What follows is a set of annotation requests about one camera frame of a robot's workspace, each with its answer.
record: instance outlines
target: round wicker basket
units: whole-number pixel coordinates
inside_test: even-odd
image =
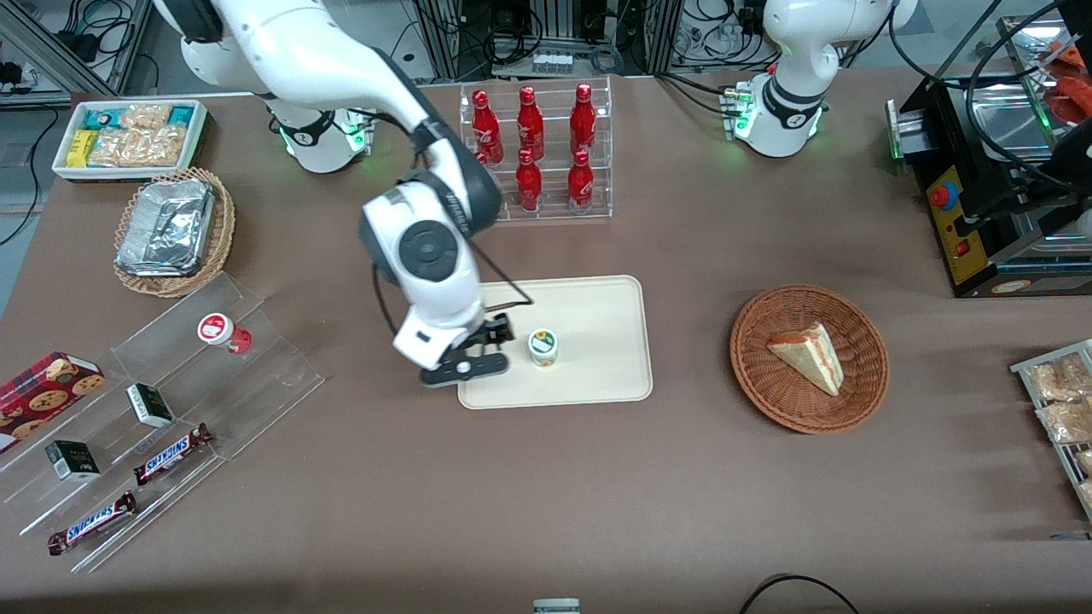
[[[151,182],[181,181],[183,179],[202,179],[212,185],[216,190],[216,198],[213,202],[213,220],[209,227],[209,238],[205,244],[204,264],[195,275],[189,278],[138,278],[124,273],[117,267],[117,273],[121,283],[126,287],[144,294],[154,294],[163,298],[178,298],[198,290],[209,283],[224,268],[227,261],[227,253],[232,250],[232,233],[235,231],[235,204],[232,202],[232,194],[227,193],[224,184],[215,175],[202,168],[187,168],[162,177],[156,177]],[[136,194],[129,199],[129,205],[121,214],[121,223],[114,234],[114,248],[121,247],[121,239],[129,229],[129,219],[132,217],[133,205],[136,203]]]
[[[767,347],[778,334],[822,322],[845,381],[831,397]],[[844,297],[814,285],[784,285],[747,303],[728,342],[732,368],[747,397],[774,422],[810,434],[848,430],[883,401],[890,380],[879,331]]]

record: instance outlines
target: black machine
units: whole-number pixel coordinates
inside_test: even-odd
[[[1064,7],[1065,21],[1044,16],[1034,32],[1092,25],[1092,7]],[[892,154],[925,192],[957,296],[1092,294],[1092,213],[1081,219],[1092,196],[1092,118],[1075,123],[1051,105],[1056,81],[1034,66],[1049,40],[1018,33],[1018,21],[1001,20],[1000,29],[1024,78],[982,74],[984,60],[976,73],[945,78],[951,86],[924,81],[901,109],[889,103]],[[1092,37],[1078,42],[1084,58],[1089,46]]]

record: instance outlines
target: table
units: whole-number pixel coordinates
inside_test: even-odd
[[[640,280],[649,399],[471,412],[422,388],[355,232],[408,147],[381,129],[370,160],[308,175],[260,101],[207,98],[199,162],[238,206],[227,270],[331,377],[92,575],[0,516],[0,609],[512,613],[571,595],[589,614],[727,612],[796,571],[864,612],[1087,611],[1092,545],[1047,540],[1087,526],[1007,366],[1088,338],[1092,300],[951,298],[923,199],[887,154],[883,102],[917,79],[846,71],[788,160],[725,143],[653,79],[613,83],[615,217],[480,245],[515,279]],[[428,88],[451,121],[458,93]],[[100,355],[169,305],[110,269],[132,190],[57,182],[0,322],[0,376],[55,349]],[[885,336],[891,388],[856,430],[786,432],[727,370],[736,311],[791,282],[850,297]],[[767,612],[831,602],[771,592]]]

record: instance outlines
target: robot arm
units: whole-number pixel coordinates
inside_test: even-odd
[[[762,23],[782,56],[773,75],[739,84],[751,99],[737,108],[743,115],[735,137],[771,157],[800,151],[838,74],[832,44],[871,36],[892,10],[900,29],[916,8],[917,0],[768,0]]]
[[[432,371],[423,371],[430,385],[507,368],[507,361],[467,363],[461,352],[480,342],[485,331],[492,343],[510,336],[506,326],[485,319],[466,241],[495,221],[500,190],[397,66],[345,34],[317,1],[155,3],[182,32],[183,56],[199,76],[230,86],[224,83],[229,72],[287,122],[296,145],[318,146],[314,152],[294,152],[305,167],[305,158],[322,151],[336,153],[333,147],[344,142],[336,129],[327,130],[334,113],[329,109],[375,108],[408,135],[425,168],[410,170],[397,186],[366,203],[359,227],[379,271],[410,302],[394,346]],[[502,317],[498,321],[507,324]],[[448,359],[451,352],[458,354],[454,361]]]

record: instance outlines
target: snickers bar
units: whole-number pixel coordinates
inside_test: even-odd
[[[73,524],[68,531],[58,531],[49,536],[49,555],[58,556],[74,546],[80,540],[114,522],[127,513],[136,513],[136,499],[126,492],[121,498],[95,513]]]
[[[136,475],[136,484],[139,486],[147,484],[193,450],[212,441],[212,433],[209,433],[209,428],[202,422],[197,428],[187,433],[186,437],[175,441],[169,448],[152,457],[152,460],[134,469],[133,473]]]

